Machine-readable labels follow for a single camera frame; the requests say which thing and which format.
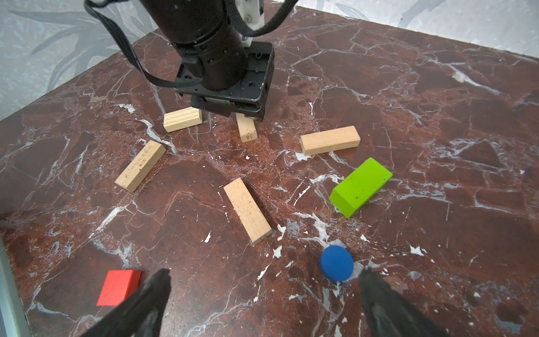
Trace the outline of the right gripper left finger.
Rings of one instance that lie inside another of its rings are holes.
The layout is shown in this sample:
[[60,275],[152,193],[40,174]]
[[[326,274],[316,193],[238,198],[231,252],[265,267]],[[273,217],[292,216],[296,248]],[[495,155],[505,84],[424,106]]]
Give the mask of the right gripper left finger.
[[170,293],[170,270],[162,268],[84,335],[158,337]]

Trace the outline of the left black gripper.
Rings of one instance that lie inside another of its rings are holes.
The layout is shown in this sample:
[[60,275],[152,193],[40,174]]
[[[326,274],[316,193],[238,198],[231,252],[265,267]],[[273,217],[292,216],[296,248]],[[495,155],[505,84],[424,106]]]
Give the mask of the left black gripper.
[[269,42],[253,42],[246,49],[245,75],[231,88],[210,91],[201,84],[177,88],[180,95],[190,95],[190,104],[217,115],[229,117],[240,113],[245,117],[262,121],[265,115],[269,89],[275,70],[275,49]]

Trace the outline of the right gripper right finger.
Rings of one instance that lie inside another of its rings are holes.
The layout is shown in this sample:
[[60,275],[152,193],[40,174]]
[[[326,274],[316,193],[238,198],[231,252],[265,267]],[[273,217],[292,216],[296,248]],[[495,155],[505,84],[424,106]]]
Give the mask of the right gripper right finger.
[[372,336],[449,335],[372,269],[363,269],[358,280],[362,308]]

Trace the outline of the plain wood block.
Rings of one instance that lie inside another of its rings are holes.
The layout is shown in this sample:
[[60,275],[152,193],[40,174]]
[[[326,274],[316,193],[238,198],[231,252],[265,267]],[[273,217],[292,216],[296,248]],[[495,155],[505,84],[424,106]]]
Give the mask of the plain wood block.
[[256,140],[258,138],[258,134],[254,120],[241,113],[236,113],[235,116],[241,141],[243,143],[247,143],[252,140]]

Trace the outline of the wood block with writing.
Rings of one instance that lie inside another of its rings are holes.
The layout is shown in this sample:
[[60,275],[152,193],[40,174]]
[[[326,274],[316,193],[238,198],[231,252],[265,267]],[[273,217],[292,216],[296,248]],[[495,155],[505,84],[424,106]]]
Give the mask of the wood block with writing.
[[148,141],[145,147],[115,180],[115,184],[129,192],[134,192],[161,159],[165,151],[166,149],[161,143],[153,140]]

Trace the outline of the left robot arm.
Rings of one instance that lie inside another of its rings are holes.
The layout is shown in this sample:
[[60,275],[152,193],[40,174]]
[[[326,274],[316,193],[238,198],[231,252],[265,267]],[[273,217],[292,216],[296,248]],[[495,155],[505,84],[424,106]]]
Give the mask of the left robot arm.
[[269,42],[245,47],[224,1],[143,1],[181,56],[174,83],[194,108],[263,120],[275,70]]

